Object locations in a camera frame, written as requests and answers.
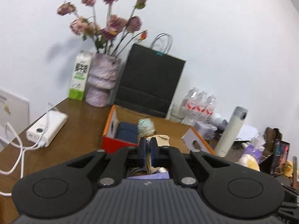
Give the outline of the dried pink flowers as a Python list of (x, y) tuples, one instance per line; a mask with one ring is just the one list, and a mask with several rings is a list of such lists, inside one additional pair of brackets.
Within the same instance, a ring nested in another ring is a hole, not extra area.
[(133, 10), (128, 19), (122, 18), (112, 13), (112, 6), (118, 0), (102, 0), (107, 6), (107, 19), (105, 27), (100, 27), (96, 20), (95, 5), (97, 0), (81, 0), (81, 4), (92, 9), (92, 16), (89, 18), (80, 16), (74, 4), (65, 0), (57, 8), (59, 16), (75, 15), (75, 20), (71, 22), (70, 29), (73, 34), (80, 36), (84, 41), (92, 39), (96, 51), (101, 50), (106, 55), (117, 57), (118, 48), (128, 34), (132, 35), (131, 41), (137, 39), (141, 42), (146, 39), (147, 31), (140, 31), (142, 21), (135, 16), (136, 10), (142, 10), (147, 5), (147, 0), (135, 0)]

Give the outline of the water bottle right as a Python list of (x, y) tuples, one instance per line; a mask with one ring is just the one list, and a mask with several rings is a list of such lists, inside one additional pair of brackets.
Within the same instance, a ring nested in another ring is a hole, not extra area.
[(216, 108), (216, 96), (210, 95), (206, 100), (206, 107), (204, 111), (204, 122), (210, 123), (213, 113)]

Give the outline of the navy blue pouch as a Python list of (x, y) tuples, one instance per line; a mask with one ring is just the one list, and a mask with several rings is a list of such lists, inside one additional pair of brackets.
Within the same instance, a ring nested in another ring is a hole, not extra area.
[(115, 138), (125, 142), (138, 143), (138, 127), (136, 124), (120, 122), (117, 127)]

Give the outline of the black paper bag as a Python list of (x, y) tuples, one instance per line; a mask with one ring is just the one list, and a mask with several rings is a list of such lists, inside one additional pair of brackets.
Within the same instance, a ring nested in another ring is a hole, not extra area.
[(186, 61), (134, 44), (123, 70), (115, 104), (165, 118)]

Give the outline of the red cardboard box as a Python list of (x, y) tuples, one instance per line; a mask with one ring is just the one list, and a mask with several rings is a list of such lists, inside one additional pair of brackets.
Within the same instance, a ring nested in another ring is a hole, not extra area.
[(169, 145), (183, 153), (199, 149), (214, 155), (212, 147), (190, 125), (141, 114), (118, 105), (111, 107), (102, 135), (102, 148), (114, 153), (119, 148), (138, 146), (141, 137), (156, 137), (158, 145)]

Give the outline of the purple knit cloth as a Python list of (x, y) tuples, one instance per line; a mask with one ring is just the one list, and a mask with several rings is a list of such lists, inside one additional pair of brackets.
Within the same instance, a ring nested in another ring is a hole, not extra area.
[(127, 177), (127, 179), (131, 179), (131, 180), (165, 180), (169, 178), (170, 177), (168, 171), (165, 172), (156, 171), (155, 173), (150, 175), (138, 175), (138, 176)]

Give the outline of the white paper stack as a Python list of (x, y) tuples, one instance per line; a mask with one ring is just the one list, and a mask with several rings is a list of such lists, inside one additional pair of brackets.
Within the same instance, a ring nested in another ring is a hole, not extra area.
[(249, 125), (244, 125), (242, 126), (240, 132), (238, 133), (236, 140), (237, 141), (250, 141), (252, 138), (258, 135), (258, 129), (249, 126)]

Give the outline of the white orange hamster plush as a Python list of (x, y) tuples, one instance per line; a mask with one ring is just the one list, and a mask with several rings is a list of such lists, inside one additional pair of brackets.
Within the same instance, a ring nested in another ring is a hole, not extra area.
[(236, 163), (244, 167), (260, 171), (258, 162), (252, 155), (244, 154), (239, 158), (239, 160)]

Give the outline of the water bottle left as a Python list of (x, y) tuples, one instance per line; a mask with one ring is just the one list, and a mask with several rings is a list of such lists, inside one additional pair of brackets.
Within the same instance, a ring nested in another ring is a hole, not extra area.
[(183, 124), (192, 125), (196, 115), (196, 105), (197, 105), (198, 89), (192, 88), (188, 91), (187, 95), (184, 97), (181, 103), (181, 108), (184, 112), (184, 118), (182, 120)]

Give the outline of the iridescent ball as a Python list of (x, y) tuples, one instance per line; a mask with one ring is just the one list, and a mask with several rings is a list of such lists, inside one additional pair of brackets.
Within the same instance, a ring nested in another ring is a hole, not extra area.
[(138, 134), (140, 136), (150, 136), (155, 132), (154, 123), (150, 118), (140, 119), (138, 121), (137, 128), (138, 128)]

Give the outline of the water bottle middle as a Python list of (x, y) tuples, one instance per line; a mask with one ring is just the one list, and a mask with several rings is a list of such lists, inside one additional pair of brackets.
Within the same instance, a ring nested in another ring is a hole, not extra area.
[(207, 92), (201, 91), (195, 99), (195, 107), (193, 109), (192, 125), (202, 118), (206, 108)]

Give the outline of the green white milk carton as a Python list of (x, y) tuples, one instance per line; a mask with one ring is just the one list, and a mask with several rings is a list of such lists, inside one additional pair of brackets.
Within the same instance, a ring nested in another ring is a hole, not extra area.
[(88, 51), (80, 51), (75, 60), (68, 98), (82, 101), (86, 88), (88, 73), (94, 54)]

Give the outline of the clear glass cup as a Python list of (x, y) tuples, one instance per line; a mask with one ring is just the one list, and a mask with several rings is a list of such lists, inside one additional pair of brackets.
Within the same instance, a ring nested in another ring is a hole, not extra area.
[(170, 121), (181, 123), (186, 115), (186, 109), (180, 105), (173, 104), (170, 109)]

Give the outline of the water bottle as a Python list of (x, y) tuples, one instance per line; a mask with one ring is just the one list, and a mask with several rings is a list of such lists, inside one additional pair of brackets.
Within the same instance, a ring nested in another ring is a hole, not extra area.
[(192, 125), (202, 118), (206, 108), (207, 92), (201, 91), (195, 99), (195, 107), (193, 109)]
[(198, 89), (192, 88), (188, 91), (187, 95), (184, 97), (181, 103), (181, 108), (184, 112), (184, 118), (182, 120), (183, 124), (192, 125), (196, 115), (196, 105), (197, 105)]
[(204, 122), (210, 123), (213, 113), (216, 108), (216, 96), (210, 95), (206, 100), (206, 107), (204, 111)]

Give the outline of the purple ceramic vase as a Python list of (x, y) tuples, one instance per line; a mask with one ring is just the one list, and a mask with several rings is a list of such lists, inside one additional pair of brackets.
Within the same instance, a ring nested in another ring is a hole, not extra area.
[(96, 53), (93, 57), (87, 83), (85, 101), (93, 107), (105, 107), (110, 91), (115, 88), (121, 60), (107, 54)]

